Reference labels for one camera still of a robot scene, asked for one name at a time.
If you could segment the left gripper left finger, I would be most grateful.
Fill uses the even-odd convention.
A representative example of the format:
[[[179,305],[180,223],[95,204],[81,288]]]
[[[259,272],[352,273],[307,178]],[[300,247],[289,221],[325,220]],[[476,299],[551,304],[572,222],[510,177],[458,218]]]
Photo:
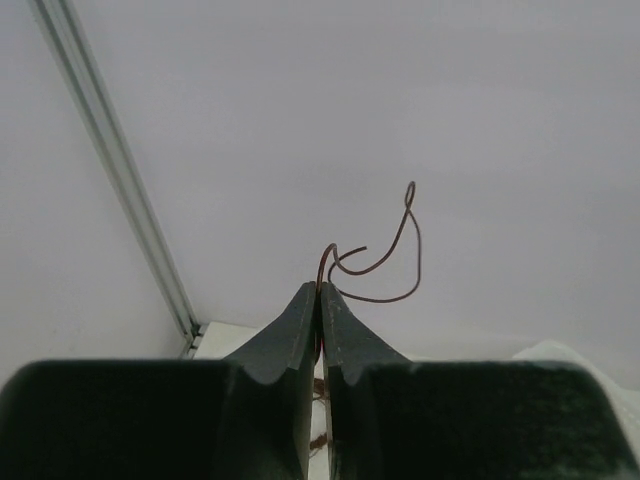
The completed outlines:
[[[304,479],[316,286],[216,360],[47,360],[1,391],[5,479]]]

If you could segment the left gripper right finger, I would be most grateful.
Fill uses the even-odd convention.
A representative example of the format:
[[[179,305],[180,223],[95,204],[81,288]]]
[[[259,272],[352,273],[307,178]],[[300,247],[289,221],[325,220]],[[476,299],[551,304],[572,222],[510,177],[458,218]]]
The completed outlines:
[[[569,362],[414,362],[319,295],[334,479],[629,479],[633,451]]]

